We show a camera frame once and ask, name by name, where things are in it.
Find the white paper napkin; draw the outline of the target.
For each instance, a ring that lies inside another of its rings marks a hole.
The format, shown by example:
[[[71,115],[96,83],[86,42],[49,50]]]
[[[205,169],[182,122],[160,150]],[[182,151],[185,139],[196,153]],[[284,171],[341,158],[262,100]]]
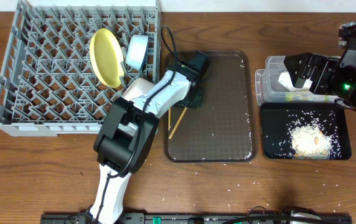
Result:
[[[291,77],[287,71],[282,72],[280,74],[278,82],[290,92],[309,91],[312,85],[312,82],[310,81],[310,79],[308,79],[306,80],[302,88],[295,88],[291,82]]]

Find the wooden chopstick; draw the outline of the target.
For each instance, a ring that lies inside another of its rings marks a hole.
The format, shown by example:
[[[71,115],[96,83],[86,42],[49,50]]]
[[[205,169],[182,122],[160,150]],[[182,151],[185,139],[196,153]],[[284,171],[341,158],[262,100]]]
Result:
[[[171,130],[171,109],[168,109],[168,117],[167,117],[167,130]]]
[[[179,118],[178,118],[178,120],[177,120],[175,126],[173,127],[173,129],[172,129],[172,131],[171,131],[171,133],[170,133],[168,139],[172,139],[174,133],[176,132],[178,126],[180,125],[180,122],[182,121],[182,118],[183,118],[184,115],[186,114],[187,109],[188,109],[187,107],[184,107],[184,109],[182,110],[182,112],[181,112],[181,114],[180,114],[180,116],[179,116]]]

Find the green snack wrapper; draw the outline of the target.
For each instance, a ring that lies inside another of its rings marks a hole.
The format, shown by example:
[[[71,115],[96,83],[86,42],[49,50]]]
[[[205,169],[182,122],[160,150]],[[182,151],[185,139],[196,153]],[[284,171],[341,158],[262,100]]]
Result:
[[[311,102],[328,102],[328,98],[323,95],[308,95],[300,93],[287,93],[284,96],[285,102],[290,101],[311,101]]]

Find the white bowl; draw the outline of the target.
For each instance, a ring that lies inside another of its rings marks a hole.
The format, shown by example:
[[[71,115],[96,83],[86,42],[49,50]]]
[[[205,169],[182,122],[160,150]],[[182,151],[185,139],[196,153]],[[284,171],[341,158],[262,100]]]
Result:
[[[143,94],[147,93],[153,88],[154,84],[143,78],[136,79],[127,90],[123,93],[123,98],[127,101],[131,101]]]

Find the light blue bowl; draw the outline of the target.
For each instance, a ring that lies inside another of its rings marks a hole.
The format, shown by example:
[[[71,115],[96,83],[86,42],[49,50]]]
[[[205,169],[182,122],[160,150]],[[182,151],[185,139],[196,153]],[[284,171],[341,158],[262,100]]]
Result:
[[[140,71],[147,53],[148,40],[149,38],[146,35],[134,35],[131,37],[125,60],[128,66]]]

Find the yellow plate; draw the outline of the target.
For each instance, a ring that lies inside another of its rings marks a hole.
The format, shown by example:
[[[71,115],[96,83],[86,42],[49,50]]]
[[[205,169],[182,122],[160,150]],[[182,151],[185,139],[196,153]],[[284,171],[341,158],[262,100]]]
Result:
[[[119,42],[113,33],[105,28],[96,31],[90,40],[90,62],[93,72],[110,88],[121,85],[124,71],[121,66],[124,57]]]

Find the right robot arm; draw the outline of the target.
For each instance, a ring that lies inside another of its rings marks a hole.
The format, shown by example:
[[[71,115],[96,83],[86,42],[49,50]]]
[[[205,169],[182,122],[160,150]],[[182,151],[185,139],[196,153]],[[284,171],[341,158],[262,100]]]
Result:
[[[335,95],[350,109],[356,111],[356,57],[326,57],[304,53],[286,56],[284,66],[295,88],[302,88],[306,80],[312,82],[309,89],[316,95]]]

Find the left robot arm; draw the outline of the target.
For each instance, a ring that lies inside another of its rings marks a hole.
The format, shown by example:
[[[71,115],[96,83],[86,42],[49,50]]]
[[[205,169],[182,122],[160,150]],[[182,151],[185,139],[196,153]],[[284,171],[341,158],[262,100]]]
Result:
[[[187,62],[174,58],[163,78],[131,100],[119,97],[95,139],[100,182],[87,223],[115,223],[123,212],[129,178],[146,160],[161,116],[175,104],[200,106],[199,84],[210,62],[196,51]]]

